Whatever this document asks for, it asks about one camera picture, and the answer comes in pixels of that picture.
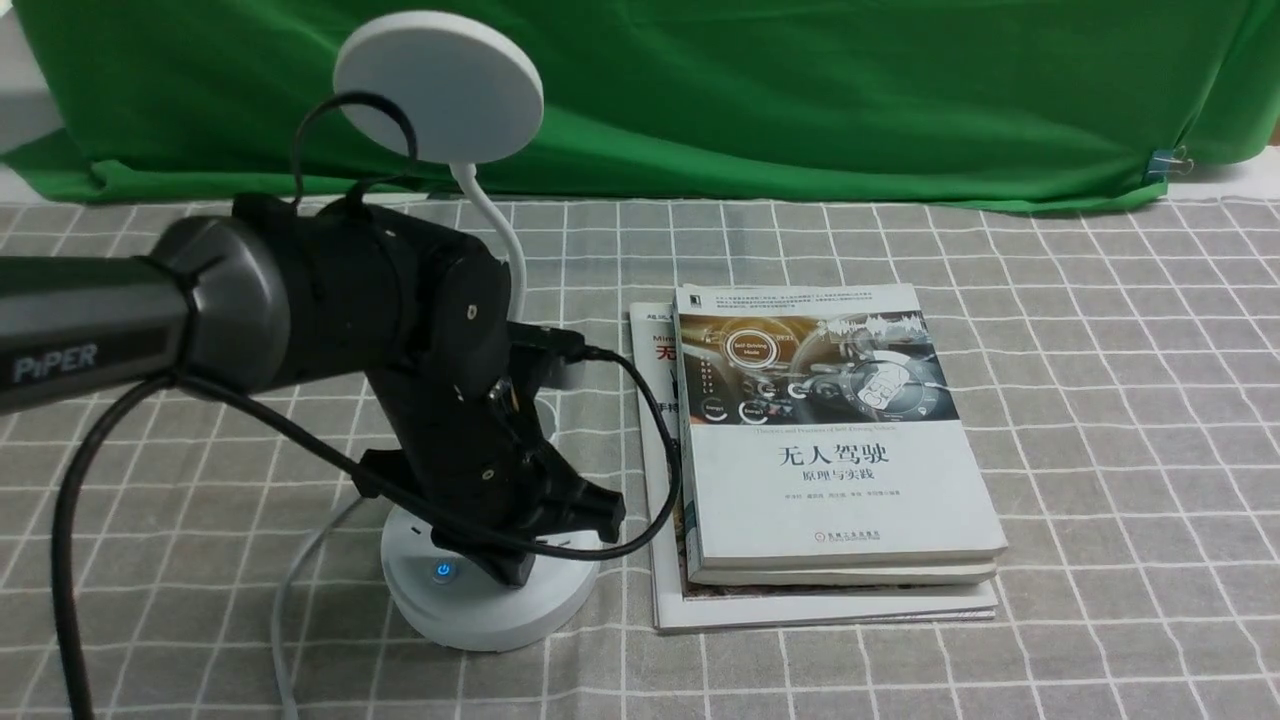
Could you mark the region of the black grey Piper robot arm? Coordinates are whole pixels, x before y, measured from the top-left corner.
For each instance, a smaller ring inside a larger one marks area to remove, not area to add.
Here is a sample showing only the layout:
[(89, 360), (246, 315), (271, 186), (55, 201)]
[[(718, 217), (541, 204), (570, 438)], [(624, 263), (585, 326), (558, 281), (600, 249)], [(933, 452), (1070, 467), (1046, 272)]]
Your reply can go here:
[(513, 273), (460, 231), (357, 201), (315, 217), (271, 196), (184, 217), (131, 258), (3, 259), (3, 411), (132, 382), (234, 405), (364, 374), (394, 450), (353, 462), (298, 443), (431, 528), (502, 585), (535, 555), (582, 559), (552, 536), (614, 543), (618, 492), (545, 437), (535, 395), (579, 334), (512, 322)]

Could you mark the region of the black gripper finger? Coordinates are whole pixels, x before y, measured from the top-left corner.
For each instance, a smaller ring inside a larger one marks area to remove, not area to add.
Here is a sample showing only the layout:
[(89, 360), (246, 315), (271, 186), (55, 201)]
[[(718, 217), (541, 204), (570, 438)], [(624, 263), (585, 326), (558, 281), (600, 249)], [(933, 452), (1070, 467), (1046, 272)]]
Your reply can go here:
[(535, 553), (486, 539), (468, 539), (466, 544), (466, 557), (499, 585), (522, 588), (527, 584)]

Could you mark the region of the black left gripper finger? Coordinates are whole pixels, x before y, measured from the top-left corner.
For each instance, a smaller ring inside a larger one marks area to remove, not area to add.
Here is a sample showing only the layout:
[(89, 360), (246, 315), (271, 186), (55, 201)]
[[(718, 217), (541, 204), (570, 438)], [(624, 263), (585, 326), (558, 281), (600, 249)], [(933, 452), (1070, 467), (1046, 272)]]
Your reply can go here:
[(584, 480), (553, 489), (545, 498), (545, 511), (550, 534), (591, 532), (612, 544), (620, 542), (626, 506), (618, 491)]

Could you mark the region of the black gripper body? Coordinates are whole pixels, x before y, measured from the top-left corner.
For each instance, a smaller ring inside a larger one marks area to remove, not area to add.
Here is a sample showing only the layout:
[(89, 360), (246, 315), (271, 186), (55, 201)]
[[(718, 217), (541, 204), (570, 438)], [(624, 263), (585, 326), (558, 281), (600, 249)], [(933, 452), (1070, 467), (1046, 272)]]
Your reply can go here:
[(371, 373), (396, 451), (370, 451), (362, 465), (397, 488), (394, 501), (431, 527), (448, 550), (468, 539), (544, 550), (545, 498), (588, 480), (552, 443), (538, 392), (559, 386), (588, 357), (576, 331), (511, 323), (488, 350), (483, 387), (465, 397), (430, 361)]

